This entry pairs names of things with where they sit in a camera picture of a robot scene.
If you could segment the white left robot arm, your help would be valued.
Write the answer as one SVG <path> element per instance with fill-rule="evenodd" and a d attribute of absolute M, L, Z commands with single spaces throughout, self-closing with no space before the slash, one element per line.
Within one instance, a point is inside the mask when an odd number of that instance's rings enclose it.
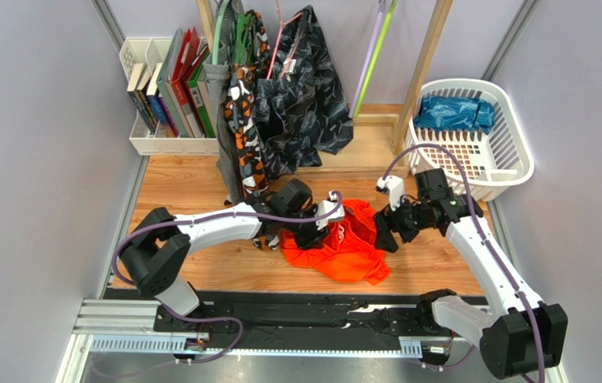
<path fill-rule="evenodd" d="M 316 247 L 328 236 L 329 224 L 343 218 L 343 196 L 330 191 L 312 203 L 312 190 L 293 179 L 278 191 L 246 199 L 231 207 L 199 215 L 172 215 L 164 207 L 152 210 L 114 251 L 116 265 L 129 274 L 143 298 L 155 298 L 174 314 L 185 316 L 201 304 L 180 276 L 185 259 L 194 252 L 236 240 L 263 240 L 282 230 Z"/>

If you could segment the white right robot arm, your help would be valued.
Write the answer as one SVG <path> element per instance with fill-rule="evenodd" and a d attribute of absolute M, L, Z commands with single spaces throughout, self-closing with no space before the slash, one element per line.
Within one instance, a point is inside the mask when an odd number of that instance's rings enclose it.
<path fill-rule="evenodd" d="M 497 379 L 543 373 L 561 362 L 568 316 L 548 304 L 519 275 L 493 237 L 477 202 L 455 194 L 440 168 L 415 176 L 418 198 L 409 200 L 397 176 L 378 178 L 376 189 L 389 203 L 374 215 L 375 248 L 394 253 L 424 230 L 436 229 L 465 260 L 489 305 L 483 311 L 449 289 L 420 297 L 420 327 L 450 330 L 481 352 Z"/>

